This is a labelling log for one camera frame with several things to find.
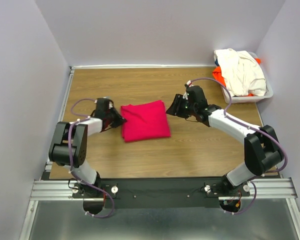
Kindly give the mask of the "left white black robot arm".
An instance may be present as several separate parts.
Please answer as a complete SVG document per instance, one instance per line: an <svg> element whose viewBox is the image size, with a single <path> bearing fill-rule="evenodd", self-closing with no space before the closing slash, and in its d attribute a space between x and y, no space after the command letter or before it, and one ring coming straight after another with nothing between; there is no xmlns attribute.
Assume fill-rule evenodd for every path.
<svg viewBox="0 0 300 240"><path fill-rule="evenodd" d="M122 126L127 120L119 114L109 98L93 101L95 109L90 115L73 122L59 121L56 124L48 151L50 161L64 167L77 180L79 186L91 198L100 193L100 174L91 168L87 156L88 137Z"/></svg>

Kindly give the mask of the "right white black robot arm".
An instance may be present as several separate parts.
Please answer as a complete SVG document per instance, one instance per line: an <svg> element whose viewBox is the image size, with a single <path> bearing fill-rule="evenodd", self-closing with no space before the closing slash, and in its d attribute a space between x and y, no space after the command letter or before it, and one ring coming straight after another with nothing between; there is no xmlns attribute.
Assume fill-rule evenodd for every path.
<svg viewBox="0 0 300 240"><path fill-rule="evenodd" d="M192 85L186 88L184 95L176 94L166 114L183 119L195 117L199 123L221 130L243 144L243 163L226 173L215 185L208 183L205 187L207 193L216 191L231 196L240 185L267 173L285 159L271 126L249 124L226 113L218 105L208 104L200 86Z"/></svg>

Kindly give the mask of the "pink t shirt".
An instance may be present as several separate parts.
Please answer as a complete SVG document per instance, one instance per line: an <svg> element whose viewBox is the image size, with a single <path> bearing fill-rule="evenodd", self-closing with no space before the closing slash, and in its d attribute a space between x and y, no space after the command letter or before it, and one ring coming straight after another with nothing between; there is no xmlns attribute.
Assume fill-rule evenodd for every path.
<svg viewBox="0 0 300 240"><path fill-rule="evenodd" d="M126 119L121 131L126 143L171 136L165 104L161 100L124 105L120 113Z"/></svg>

